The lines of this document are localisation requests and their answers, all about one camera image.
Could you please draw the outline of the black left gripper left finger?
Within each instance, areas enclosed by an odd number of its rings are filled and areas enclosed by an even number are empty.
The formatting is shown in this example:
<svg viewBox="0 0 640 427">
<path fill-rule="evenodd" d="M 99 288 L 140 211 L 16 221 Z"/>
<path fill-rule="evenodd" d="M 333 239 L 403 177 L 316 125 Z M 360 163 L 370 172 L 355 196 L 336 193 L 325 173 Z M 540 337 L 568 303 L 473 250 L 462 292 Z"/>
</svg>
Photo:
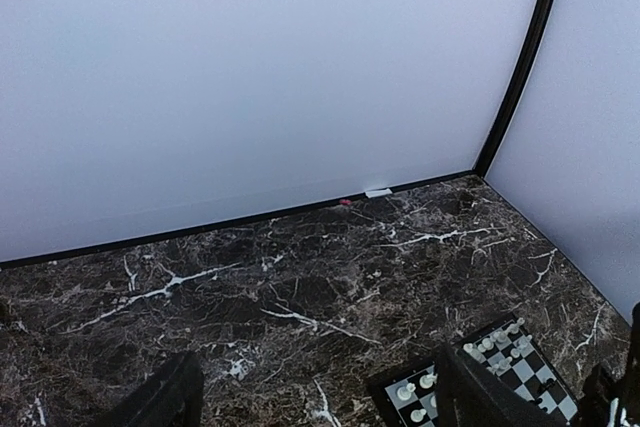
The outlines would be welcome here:
<svg viewBox="0 0 640 427">
<path fill-rule="evenodd" d="M 170 426 L 181 414 L 183 426 L 199 426 L 203 388 L 204 373 L 196 353 L 176 353 L 94 425 Z"/>
</svg>

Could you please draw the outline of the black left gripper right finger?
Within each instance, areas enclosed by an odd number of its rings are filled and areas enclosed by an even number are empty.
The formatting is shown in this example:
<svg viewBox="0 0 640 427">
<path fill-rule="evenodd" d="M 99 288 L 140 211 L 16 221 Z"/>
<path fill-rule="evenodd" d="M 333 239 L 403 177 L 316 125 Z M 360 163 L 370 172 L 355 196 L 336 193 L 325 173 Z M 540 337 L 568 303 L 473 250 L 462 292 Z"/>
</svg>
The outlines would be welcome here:
<svg viewBox="0 0 640 427">
<path fill-rule="evenodd" d="M 437 349 L 436 409 L 441 426 L 559 426 L 479 362 L 449 344 Z"/>
</svg>

